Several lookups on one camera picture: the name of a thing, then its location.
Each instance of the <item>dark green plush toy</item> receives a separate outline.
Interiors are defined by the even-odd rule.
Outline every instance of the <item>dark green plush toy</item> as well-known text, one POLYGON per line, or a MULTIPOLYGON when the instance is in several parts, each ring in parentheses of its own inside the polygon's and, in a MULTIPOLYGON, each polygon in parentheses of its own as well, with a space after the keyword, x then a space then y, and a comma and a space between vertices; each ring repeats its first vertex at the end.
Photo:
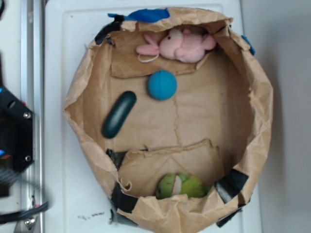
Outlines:
POLYGON ((164 199, 177 194, 187 194, 189 198, 202 198, 209 190, 210 188, 195 176, 169 173, 161 179, 155 196, 157 199, 164 199))

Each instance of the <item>pink plush toy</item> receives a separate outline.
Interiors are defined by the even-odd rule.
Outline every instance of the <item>pink plush toy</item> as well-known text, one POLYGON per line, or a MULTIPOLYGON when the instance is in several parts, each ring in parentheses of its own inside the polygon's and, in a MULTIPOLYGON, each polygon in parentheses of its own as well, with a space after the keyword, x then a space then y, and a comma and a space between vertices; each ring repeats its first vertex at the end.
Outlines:
POLYGON ((139 55, 156 56, 159 54, 171 60, 179 60, 185 63, 196 63, 200 61, 205 50, 212 50, 216 46, 214 37, 210 34, 194 34, 189 29, 183 32, 177 29, 171 29, 168 36, 161 40, 160 44, 148 33, 143 35, 149 45, 141 45, 136 48, 139 55))

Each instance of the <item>felt ball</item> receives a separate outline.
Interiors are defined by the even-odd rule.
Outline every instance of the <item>felt ball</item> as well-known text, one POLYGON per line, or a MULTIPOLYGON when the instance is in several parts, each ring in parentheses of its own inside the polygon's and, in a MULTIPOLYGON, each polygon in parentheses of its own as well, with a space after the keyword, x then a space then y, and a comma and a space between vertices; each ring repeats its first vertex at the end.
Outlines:
POLYGON ((149 94, 157 100, 169 99, 175 94, 176 90, 176 77, 166 70, 162 69, 153 73, 148 80, 149 94))

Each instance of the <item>white wall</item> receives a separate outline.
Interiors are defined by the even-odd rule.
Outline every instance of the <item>white wall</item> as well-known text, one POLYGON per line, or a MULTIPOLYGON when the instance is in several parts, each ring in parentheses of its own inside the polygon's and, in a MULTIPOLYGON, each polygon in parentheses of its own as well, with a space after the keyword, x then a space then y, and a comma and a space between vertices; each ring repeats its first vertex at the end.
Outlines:
POLYGON ((0 54, 4 85, 20 97, 20 0, 5 0, 0 20, 0 54))
POLYGON ((311 1, 241 0, 244 32, 274 87, 259 181, 264 233, 311 231, 311 1))

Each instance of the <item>black wire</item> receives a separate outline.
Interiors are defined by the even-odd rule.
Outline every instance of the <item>black wire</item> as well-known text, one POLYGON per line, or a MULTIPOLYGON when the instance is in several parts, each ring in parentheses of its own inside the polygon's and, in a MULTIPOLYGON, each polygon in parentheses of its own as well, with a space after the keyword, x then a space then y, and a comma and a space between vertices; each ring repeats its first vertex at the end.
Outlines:
POLYGON ((43 211, 46 211, 49 208, 48 198, 46 193, 44 192, 43 187, 39 186, 36 183, 26 181, 21 178, 20 173, 14 172, 11 169, 0 168, 0 183, 6 185, 12 185, 14 182, 27 183, 34 187, 36 190, 42 191, 43 201, 45 201, 42 205, 25 211, 18 211, 14 213, 0 215, 0 224, 4 224, 7 222, 14 222, 27 219, 33 215, 39 214, 43 211))

